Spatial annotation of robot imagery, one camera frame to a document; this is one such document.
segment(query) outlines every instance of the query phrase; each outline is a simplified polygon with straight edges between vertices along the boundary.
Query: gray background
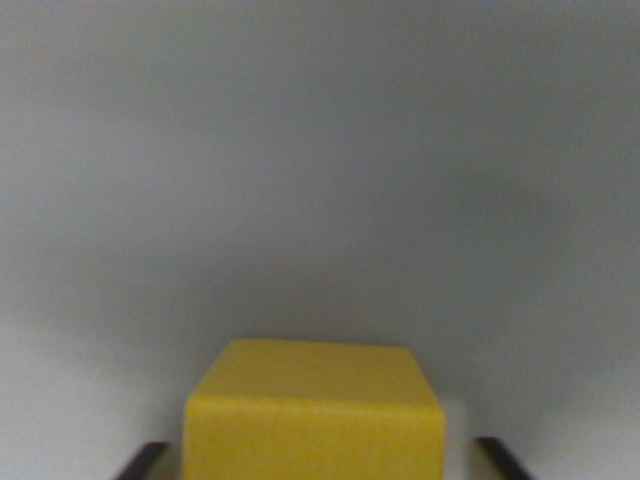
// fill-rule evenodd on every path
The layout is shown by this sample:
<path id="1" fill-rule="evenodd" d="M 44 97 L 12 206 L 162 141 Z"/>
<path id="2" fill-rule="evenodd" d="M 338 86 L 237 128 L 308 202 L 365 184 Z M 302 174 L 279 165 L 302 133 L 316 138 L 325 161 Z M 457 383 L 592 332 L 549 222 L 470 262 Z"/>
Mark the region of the gray background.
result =
<path id="1" fill-rule="evenodd" d="M 540 478 L 640 468 L 640 8 L 0 10 L 0 477 L 178 440 L 241 336 L 397 344 Z"/>

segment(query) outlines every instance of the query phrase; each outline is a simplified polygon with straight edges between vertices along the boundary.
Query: yellow block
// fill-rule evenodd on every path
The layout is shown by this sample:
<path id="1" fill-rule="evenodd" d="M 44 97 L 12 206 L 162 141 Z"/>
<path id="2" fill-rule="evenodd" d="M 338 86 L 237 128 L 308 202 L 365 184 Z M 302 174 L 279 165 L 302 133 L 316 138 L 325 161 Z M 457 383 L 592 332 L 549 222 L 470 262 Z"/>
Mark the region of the yellow block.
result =
<path id="1" fill-rule="evenodd" d="M 187 402 L 184 480 L 440 480 L 445 417 L 404 348 L 241 339 Z"/>

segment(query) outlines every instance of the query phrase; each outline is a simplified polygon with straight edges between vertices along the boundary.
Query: front face of block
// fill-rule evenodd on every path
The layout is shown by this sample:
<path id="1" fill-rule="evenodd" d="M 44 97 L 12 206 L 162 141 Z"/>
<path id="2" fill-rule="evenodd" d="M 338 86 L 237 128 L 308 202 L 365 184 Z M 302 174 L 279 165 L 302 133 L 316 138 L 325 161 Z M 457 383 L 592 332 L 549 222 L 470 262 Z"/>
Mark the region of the front face of block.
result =
<path id="1" fill-rule="evenodd" d="M 445 422 L 404 349 L 240 340 L 187 404 L 185 480 L 440 480 Z"/>

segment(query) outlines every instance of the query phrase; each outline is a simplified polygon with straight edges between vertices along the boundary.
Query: white surface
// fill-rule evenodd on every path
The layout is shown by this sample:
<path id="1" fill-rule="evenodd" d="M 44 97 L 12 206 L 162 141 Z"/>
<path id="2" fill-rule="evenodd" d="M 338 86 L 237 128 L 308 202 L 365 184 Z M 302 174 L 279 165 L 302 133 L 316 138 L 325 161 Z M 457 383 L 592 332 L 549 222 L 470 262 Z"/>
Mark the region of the white surface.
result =
<path id="1" fill-rule="evenodd" d="M 1 8 L 0 477 L 178 438 L 239 335 L 406 345 L 540 478 L 638 471 L 635 4 Z"/>

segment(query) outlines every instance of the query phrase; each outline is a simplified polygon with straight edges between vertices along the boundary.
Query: black edge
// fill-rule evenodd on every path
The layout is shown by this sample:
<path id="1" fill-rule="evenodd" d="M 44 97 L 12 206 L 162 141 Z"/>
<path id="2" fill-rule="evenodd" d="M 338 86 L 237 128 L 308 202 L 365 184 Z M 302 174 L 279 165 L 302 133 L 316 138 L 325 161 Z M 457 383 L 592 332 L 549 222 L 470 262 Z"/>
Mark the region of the black edge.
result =
<path id="1" fill-rule="evenodd" d="M 505 480 L 534 480 L 499 439 L 480 437 L 476 438 L 475 443 L 482 448 Z"/>
<path id="2" fill-rule="evenodd" d="M 142 446 L 115 480 L 142 480 L 169 448 L 168 442 L 149 442 Z"/>

